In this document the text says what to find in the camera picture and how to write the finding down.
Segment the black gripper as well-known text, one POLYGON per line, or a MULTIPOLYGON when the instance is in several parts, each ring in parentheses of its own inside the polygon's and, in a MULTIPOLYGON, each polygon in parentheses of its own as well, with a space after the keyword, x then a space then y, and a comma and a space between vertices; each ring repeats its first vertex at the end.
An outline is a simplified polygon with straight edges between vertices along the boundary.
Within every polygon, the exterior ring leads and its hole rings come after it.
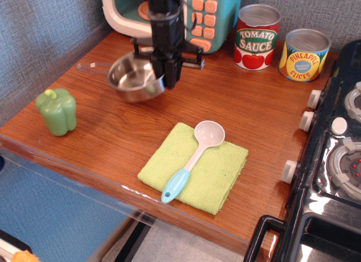
POLYGON ((151 61, 155 76, 160 78, 165 75, 166 87, 172 89, 181 77, 182 65, 203 69, 203 49, 186 41, 182 13, 149 13, 148 17, 152 35, 148 38, 133 37, 131 43, 135 54, 141 58, 150 59, 151 55, 140 51, 140 45, 152 47, 158 52, 161 60, 151 61))

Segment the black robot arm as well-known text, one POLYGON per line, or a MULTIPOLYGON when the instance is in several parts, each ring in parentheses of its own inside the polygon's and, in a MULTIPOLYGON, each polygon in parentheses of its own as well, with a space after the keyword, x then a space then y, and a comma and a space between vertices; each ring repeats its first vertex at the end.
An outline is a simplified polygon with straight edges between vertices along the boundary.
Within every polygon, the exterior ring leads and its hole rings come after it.
POLYGON ((157 78, 168 89, 180 80, 182 66, 188 63, 202 69, 203 48, 185 39, 183 0, 147 0, 151 23, 150 38, 132 38, 134 55, 148 59, 157 78))

